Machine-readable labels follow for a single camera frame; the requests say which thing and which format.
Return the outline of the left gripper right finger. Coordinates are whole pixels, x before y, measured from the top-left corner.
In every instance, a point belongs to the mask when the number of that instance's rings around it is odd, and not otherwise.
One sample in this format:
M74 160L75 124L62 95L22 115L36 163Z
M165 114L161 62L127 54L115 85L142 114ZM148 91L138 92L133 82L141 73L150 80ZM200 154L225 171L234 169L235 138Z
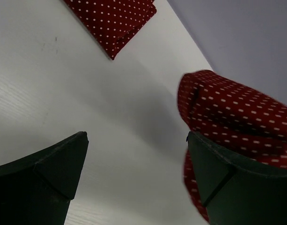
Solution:
M201 203L212 225L287 225L287 170L187 136Z

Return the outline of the red polka dot skirt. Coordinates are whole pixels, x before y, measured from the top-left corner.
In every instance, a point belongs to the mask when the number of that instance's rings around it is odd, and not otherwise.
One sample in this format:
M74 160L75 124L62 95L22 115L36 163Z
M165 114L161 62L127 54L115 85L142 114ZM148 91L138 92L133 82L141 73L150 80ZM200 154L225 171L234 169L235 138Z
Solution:
M157 12L153 0L64 2L112 60Z
M177 106L191 131L265 165L287 170L287 106L210 70L185 74Z

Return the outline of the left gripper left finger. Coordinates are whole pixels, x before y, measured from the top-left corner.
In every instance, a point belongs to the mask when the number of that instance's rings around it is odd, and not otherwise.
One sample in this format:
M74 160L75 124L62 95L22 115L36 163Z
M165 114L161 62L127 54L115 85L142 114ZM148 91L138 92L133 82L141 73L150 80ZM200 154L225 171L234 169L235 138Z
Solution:
M0 165L0 225L62 225L88 150L82 131Z

